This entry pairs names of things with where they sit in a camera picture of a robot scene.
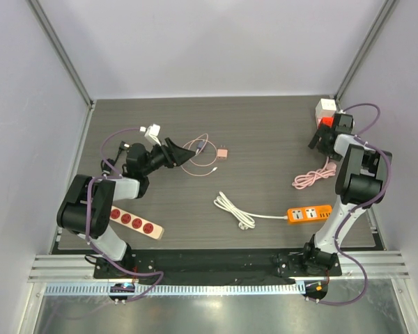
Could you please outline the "orange power strip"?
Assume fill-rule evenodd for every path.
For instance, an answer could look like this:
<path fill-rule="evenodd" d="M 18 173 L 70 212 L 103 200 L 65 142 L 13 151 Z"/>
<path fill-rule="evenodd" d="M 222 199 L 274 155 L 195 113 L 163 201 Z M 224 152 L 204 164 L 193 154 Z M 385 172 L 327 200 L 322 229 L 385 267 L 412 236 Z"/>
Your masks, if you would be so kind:
<path fill-rule="evenodd" d="M 301 223 L 326 221 L 331 213 L 331 205 L 316 205 L 288 209 L 288 224 L 297 225 Z"/>

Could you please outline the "pink plug adapter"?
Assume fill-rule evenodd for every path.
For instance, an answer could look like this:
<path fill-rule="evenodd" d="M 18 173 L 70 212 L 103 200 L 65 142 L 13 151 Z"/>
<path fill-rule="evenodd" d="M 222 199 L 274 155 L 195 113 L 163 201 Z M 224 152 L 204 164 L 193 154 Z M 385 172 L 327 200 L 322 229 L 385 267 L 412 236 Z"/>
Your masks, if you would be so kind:
<path fill-rule="evenodd" d="M 217 149 L 217 160 L 226 160 L 229 155 L 229 150 L 225 147 Z"/>

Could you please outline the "beige power strip red sockets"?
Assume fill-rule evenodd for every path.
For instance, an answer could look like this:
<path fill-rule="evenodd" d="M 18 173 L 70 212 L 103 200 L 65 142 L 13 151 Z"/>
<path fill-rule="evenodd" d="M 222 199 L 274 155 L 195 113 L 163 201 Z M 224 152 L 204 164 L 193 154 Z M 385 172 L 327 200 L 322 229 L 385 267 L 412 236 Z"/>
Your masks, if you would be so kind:
<path fill-rule="evenodd" d="M 151 239 L 160 240 L 164 234 L 164 228 L 162 226 L 115 206 L 111 207 L 109 218 L 111 221 Z"/>

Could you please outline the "white cube adapter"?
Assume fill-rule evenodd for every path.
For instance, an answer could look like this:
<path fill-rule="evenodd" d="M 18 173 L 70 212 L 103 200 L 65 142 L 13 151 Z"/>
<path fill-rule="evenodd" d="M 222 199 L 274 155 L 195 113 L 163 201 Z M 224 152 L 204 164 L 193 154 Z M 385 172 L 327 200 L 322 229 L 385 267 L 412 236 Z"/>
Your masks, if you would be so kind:
<path fill-rule="evenodd" d="M 315 108 L 315 115 L 317 119 L 325 117 L 333 117 L 336 113 L 336 102 L 333 99 L 321 98 Z"/>

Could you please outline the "grey usb charger adapter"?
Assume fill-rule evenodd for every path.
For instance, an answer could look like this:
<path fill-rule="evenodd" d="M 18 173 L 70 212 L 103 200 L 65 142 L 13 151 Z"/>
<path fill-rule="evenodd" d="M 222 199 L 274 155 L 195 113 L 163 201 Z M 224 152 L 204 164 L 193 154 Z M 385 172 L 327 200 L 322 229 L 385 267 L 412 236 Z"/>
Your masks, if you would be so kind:
<path fill-rule="evenodd" d="M 202 152 L 206 146 L 207 140 L 202 140 L 199 142 L 199 144 L 196 147 L 196 154 L 199 154 Z"/>

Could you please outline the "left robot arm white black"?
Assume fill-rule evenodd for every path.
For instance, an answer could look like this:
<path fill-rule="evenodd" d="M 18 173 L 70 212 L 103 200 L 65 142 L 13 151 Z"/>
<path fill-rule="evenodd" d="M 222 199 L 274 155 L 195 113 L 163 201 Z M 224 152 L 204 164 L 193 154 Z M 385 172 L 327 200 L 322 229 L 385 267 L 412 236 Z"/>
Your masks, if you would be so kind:
<path fill-rule="evenodd" d="M 141 143 L 132 144 L 118 177 L 74 177 L 57 212 L 57 225 L 90 244 L 117 277 L 128 277 L 133 272 L 134 259 L 130 245 L 109 225 L 113 202 L 142 198 L 149 186 L 148 175 L 161 167 L 181 166 L 195 155 L 170 138 L 164 144 L 154 144 L 150 151 Z"/>

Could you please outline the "red cube adapter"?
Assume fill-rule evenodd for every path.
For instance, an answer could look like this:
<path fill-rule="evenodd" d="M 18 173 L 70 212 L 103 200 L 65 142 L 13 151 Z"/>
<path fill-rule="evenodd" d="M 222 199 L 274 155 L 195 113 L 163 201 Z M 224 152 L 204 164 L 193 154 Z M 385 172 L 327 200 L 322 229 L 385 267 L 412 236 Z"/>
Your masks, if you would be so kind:
<path fill-rule="evenodd" d="M 325 125 L 329 128 L 332 127 L 334 122 L 334 117 L 323 117 L 323 118 L 319 118 L 318 119 L 318 127 L 320 127 L 321 125 Z"/>

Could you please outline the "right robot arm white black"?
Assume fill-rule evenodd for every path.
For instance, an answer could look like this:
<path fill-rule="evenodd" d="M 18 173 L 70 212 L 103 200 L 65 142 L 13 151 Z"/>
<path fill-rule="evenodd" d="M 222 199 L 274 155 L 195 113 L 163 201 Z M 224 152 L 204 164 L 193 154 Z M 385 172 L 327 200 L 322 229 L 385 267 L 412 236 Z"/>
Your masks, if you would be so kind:
<path fill-rule="evenodd" d="M 301 269 L 310 276 L 326 274 L 339 263 L 343 239 L 355 221 L 383 199 L 390 181 L 393 154 L 352 134 L 353 125 L 351 115 L 336 113 L 330 126 L 319 125 L 309 144 L 327 157 L 342 161 L 332 213 L 304 245 L 300 258 Z"/>

